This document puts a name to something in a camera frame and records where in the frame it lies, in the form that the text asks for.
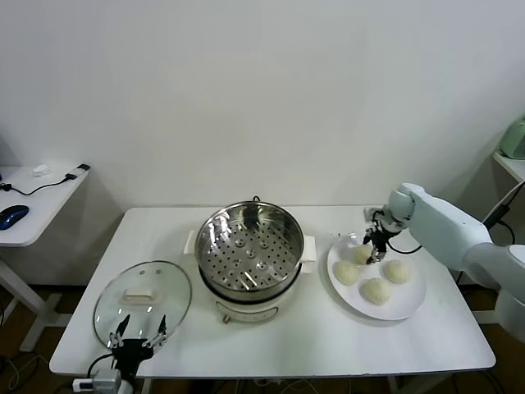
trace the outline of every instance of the glass lid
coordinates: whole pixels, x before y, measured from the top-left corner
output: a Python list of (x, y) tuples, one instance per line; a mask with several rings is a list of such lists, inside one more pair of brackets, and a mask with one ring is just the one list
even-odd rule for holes
[(126, 338), (152, 339), (166, 317), (166, 336), (180, 326), (191, 302), (191, 283), (178, 265), (151, 261), (126, 269), (110, 282), (95, 305), (94, 329), (109, 347), (109, 334), (129, 315)]

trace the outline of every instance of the green object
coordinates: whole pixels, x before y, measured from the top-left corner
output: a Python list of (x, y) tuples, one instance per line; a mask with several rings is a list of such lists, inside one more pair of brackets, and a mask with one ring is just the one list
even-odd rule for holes
[(500, 141), (500, 151), (508, 158), (525, 160), (525, 117), (510, 125)]

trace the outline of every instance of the stainless steel steamer basket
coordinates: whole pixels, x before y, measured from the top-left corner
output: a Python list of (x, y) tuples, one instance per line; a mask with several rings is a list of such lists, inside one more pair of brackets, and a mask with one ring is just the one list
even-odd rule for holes
[(195, 240), (204, 282), (240, 304), (265, 302), (288, 289), (299, 275), (303, 248), (294, 217), (258, 197), (214, 213)]

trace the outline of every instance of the white wall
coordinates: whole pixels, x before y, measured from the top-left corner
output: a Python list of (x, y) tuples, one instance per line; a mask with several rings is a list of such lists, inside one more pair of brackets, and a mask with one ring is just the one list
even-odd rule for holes
[(0, 2), (3, 160), (93, 166), (18, 267), (87, 281), (134, 205), (370, 204), (412, 181), (467, 208), (483, 190), (481, 212), (525, 112), (524, 20), (519, 0)]

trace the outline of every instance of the white plate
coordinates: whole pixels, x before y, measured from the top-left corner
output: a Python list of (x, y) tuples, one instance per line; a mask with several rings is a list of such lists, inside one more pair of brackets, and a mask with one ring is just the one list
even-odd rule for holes
[[(425, 300), (427, 282), (418, 265), (410, 256), (398, 257), (397, 254), (389, 251), (385, 260), (380, 263), (358, 266), (361, 270), (361, 275), (359, 281), (354, 285), (345, 286), (337, 280), (334, 274), (334, 264), (340, 261), (354, 261), (354, 247), (358, 245), (359, 243), (355, 238), (344, 236), (331, 247), (328, 253), (328, 276), (343, 300), (359, 312), (380, 320), (401, 320), (415, 314)], [(390, 282), (383, 273), (385, 264), (393, 259), (400, 259), (410, 267), (410, 279), (403, 285)], [(386, 304), (372, 304), (366, 301), (359, 293), (359, 288), (365, 281), (373, 277), (385, 279), (390, 286), (392, 297)]]

